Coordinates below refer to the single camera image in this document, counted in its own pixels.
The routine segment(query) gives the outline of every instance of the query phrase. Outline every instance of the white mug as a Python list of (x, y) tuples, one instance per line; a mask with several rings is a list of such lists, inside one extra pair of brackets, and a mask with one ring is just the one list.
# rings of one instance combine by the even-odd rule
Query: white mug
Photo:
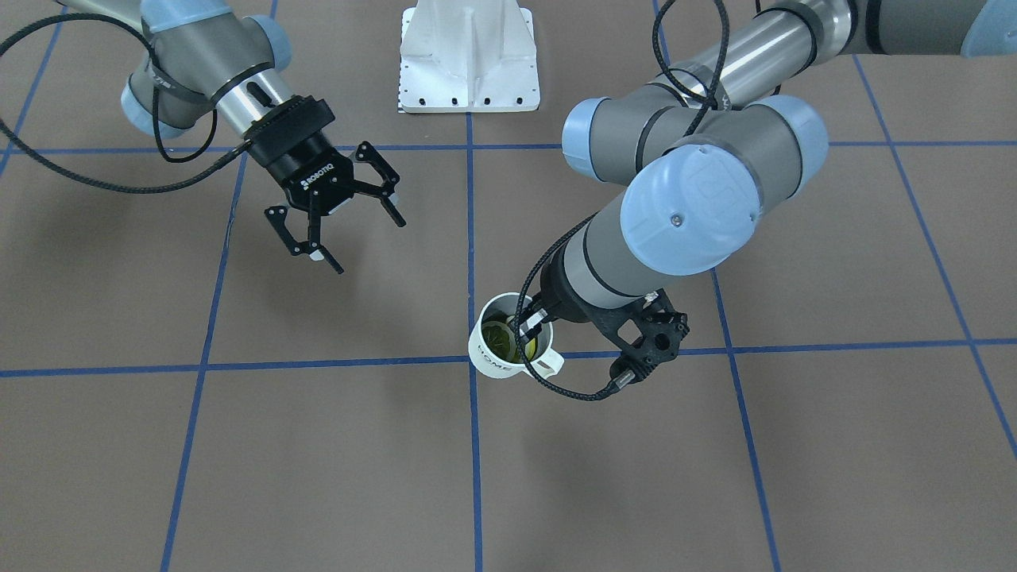
[[(526, 303), (530, 303), (530, 296), (527, 296)], [(487, 343), (484, 341), (484, 337), (480, 333), (481, 326), (485, 322), (489, 321), (492, 316), (515, 316), (516, 305), (518, 303), (518, 292), (507, 292), (494, 296), (487, 302), (486, 305), (484, 305), (484, 309), (480, 310), (480, 318), (477, 320), (477, 323), (473, 325), (473, 331), (470, 332), (470, 361), (473, 362), (474, 367), (476, 367), (478, 371), (488, 378), (502, 380), (504, 378), (511, 378), (520, 371), (525, 371), (527, 376), (530, 375), (526, 365), (505, 361), (495, 355), (494, 352), (487, 347)], [(561, 366), (565, 362), (564, 358), (561, 357), (558, 352), (551, 349), (551, 341), (553, 339), (553, 327), (550, 324), (544, 324), (541, 327), (540, 334), (537, 335), (536, 355), (530, 359), (530, 362), (533, 364), (533, 368), (536, 369), (536, 371), (543, 378), (550, 378), (560, 371)]]

